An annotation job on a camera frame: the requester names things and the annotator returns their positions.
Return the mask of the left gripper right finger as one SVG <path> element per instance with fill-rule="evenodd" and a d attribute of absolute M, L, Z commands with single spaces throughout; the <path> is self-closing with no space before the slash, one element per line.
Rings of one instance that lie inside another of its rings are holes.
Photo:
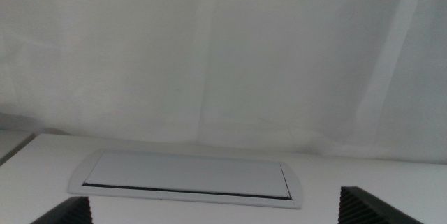
<path fill-rule="evenodd" d="M 338 224 L 423 224 L 357 186 L 342 186 Z"/>

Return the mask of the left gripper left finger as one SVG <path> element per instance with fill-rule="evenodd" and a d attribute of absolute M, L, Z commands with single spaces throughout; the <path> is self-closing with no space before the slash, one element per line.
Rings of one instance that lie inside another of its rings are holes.
<path fill-rule="evenodd" d="M 70 197 L 31 224 L 93 224 L 88 197 Z"/>

